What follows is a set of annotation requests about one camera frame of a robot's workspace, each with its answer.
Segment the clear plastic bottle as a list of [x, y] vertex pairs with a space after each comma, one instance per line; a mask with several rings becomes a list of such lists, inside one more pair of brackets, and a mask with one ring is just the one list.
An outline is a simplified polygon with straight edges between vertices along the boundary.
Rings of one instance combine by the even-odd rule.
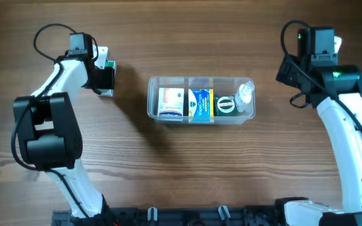
[[234, 95], [234, 102], [238, 112], [243, 112], [247, 108], [248, 104], [252, 101], [253, 91], [255, 85], [252, 81], [241, 84], [238, 91]]

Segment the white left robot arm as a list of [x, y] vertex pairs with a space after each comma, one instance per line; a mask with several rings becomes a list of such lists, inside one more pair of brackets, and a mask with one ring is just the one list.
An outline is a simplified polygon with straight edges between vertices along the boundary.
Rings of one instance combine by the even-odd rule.
[[82, 135], [72, 102], [82, 88], [113, 96], [115, 74], [108, 47], [98, 46], [87, 33], [72, 33], [69, 50], [54, 60], [46, 82], [13, 102], [12, 147], [19, 147], [14, 157], [59, 185], [72, 209], [69, 221], [75, 225], [107, 225], [111, 214], [82, 164]]

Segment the green Zam-Buk ointment box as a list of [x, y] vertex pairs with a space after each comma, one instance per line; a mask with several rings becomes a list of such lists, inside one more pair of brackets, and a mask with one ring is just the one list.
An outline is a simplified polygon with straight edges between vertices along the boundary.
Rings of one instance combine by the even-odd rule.
[[214, 103], [215, 103], [215, 110], [214, 110], [215, 116], [220, 116], [220, 117], [237, 116], [238, 111], [233, 97], [230, 96], [215, 97]]

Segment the white Panadol box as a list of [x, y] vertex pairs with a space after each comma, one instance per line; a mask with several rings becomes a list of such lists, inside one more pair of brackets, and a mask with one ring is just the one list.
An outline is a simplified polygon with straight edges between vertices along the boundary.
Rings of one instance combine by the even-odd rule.
[[97, 84], [97, 90], [100, 96], [112, 97], [114, 95], [116, 62], [107, 61], [104, 69], [100, 70], [101, 79]]

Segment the blue VapoDrops box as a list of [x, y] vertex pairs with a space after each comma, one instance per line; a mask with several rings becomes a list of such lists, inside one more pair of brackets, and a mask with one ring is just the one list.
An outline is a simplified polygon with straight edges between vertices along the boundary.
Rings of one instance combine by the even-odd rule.
[[189, 123], [211, 124], [214, 122], [214, 91], [212, 89], [188, 90]]

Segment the white Hansaplast box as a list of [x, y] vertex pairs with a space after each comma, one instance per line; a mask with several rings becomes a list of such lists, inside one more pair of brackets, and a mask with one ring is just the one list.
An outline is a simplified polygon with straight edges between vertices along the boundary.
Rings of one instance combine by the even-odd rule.
[[158, 117], [181, 121], [184, 116], [184, 89], [159, 88]]

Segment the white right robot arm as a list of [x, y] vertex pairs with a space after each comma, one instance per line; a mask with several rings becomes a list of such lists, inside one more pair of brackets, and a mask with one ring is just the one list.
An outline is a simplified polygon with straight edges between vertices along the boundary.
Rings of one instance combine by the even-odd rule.
[[342, 188], [342, 207], [308, 198], [277, 201], [282, 225], [362, 225], [362, 73], [339, 65], [340, 37], [332, 27], [304, 27], [297, 55], [282, 43], [284, 59], [276, 80], [299, 89], [303, 107], [316, 109], [328, 133]]

